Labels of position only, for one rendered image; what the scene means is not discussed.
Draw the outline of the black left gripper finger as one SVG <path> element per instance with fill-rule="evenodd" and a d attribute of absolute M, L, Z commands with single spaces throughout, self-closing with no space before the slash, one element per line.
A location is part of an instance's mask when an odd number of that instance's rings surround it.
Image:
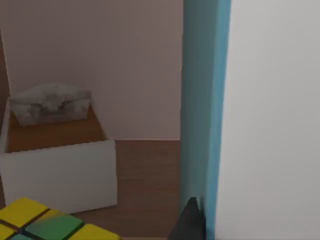
<path fill-rule="evenodd" d="M 205 240 L 206 218 L 200 210 L 196 197 L 191 197 L 177 222 L 170 231 L 167 240 Z"/>

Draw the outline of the light blue book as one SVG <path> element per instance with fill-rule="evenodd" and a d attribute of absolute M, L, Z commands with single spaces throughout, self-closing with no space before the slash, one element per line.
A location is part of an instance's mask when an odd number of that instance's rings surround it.
<path fill-rule="evenodd" d="M 194 198 L 215 240 L 232 0 L 183 0 L 179 207 Z"/>

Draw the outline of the white tissue box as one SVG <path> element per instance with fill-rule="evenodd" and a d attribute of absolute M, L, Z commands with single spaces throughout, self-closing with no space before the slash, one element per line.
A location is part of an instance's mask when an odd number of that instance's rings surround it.
<path fill-rule="evenodd" d="M 21 127 L 9 107 L 0 135 L 6 205 L 25 197 L 65 213 L 118 203 L 116 144 L 90 107 L 84 120 Z"/>

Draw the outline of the yellow and green puzzle cube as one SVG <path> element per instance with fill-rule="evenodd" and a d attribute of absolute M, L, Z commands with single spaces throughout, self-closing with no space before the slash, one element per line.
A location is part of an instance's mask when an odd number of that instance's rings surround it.
<path fill-rule="evenodd" d="M 0 240 L 122 240 L 122 237 L 22 197 L 0 209 Z"/>

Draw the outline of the white tissue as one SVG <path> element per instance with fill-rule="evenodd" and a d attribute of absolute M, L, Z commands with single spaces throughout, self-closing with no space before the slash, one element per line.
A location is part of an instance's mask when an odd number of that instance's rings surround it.
<path fill-rule="evenodd" d="M 34 126 L 87 119 L 91 99 L 87 89 L 46 83 L 12 95 L 8 103 L 20 126 Z"/>

